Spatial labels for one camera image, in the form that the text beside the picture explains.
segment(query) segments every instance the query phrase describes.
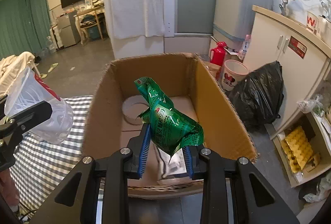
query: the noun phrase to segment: black plastic bag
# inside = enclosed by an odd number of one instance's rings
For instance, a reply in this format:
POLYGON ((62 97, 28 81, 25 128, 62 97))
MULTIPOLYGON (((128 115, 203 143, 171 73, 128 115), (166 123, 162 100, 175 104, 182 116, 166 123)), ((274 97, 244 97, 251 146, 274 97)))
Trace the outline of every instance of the black plastic bag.
POLYGON ((278 61, 249 73, 228 97, 246 128, 272 123, 284 99, 282 66, 278 61))

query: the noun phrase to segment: white trash can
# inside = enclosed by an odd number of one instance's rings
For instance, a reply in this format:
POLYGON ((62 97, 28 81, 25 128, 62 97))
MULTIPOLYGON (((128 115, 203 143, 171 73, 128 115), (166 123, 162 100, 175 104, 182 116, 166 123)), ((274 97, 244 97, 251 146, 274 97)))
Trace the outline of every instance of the white trash can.
POLYGON ((5 103, 5 115, 11 117, 41 101, 52 106, 50 119, 29 130, 53 144, 64 141, 72 127, 72 108, 56 95, 30 68, 25 68, 10 87, 5 103))
POLYGON ((224 71, 220 84, 226 91, 232 91, 244 77, 249 74, 248 69, 241 62, 236 60, 227 60, 224 62, 224 71))

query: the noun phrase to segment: cabinet handle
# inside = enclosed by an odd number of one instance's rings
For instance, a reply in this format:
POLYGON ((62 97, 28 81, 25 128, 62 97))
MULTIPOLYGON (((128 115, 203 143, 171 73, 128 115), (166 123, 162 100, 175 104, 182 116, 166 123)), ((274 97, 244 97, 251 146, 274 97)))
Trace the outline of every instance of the cabinet handle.
POLYGON ((290 40, 287 38, 287 39, 285 40, 285 45, 284 45, 284 47, 283 47, 283 53, 285 53, 286 48, 287 48, 287 46, 288 46, 289 43, 290 43, 290 40))
POLYGON ((280 37, 279 37, 279 40, 278 40, 278 45, 277 45, 277 49, 279 49, 280 48, 280 45, 282 44, 282 42, 283 42, 283 36, 281 35, 280 37))

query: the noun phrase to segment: metal bolt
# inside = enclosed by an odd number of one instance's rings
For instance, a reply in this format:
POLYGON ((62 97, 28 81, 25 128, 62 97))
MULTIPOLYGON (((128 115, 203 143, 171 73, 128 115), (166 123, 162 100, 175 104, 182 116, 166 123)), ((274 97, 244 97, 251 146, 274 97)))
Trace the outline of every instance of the metal bolt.
POLYGON ((239 159, 239 162, 240 162, 241 164, 245 165, 245 164, 248 163, 248 159, 245 158, 245 157, 241 157, 241 158, 239 159))
POLYGON ((83 158, 83 162, 85 164, 89 164, 91 161, 92 161, 92 157, 90 157, 90 156, 86 156, 83 158))
POLYGON ((129 153, 130 153, 130 149, 129 149, 129 148, 122 148, 122 149, 121 149, 121 153, 122 153, 123 155, 129 154, 129 153))
POLYGON ((202 153, 203 155, 209 155, 209 154, 211 153, 211 150, 208 149, 208 148, 204 148, 204 149, 201 150, 201 153, 202 153))

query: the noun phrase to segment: black and white checkered cloth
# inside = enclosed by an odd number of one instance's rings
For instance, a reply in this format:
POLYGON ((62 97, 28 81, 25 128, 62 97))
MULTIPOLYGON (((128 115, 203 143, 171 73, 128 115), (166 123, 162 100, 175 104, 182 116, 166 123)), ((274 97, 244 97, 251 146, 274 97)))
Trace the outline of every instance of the black and white checkered cloth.
POLYGON ((38 209, 48 195, 81 159, 84 126, 92 96, 66 98, 73 110, 73 125, 59 145, 38 142, 27 134, 14 157, 10 173, 20 194, 21 212, 38 209))

